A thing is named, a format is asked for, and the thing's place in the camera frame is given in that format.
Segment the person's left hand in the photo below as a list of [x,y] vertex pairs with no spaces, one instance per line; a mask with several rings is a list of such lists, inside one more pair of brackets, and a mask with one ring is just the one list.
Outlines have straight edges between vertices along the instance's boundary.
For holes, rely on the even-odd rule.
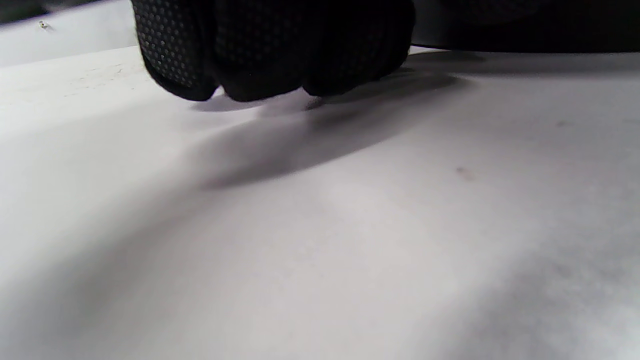
[[331,97],[407,59],[411,0],[133,0],[142,61],[174,96],[218,88],[252,102],[304,89]]

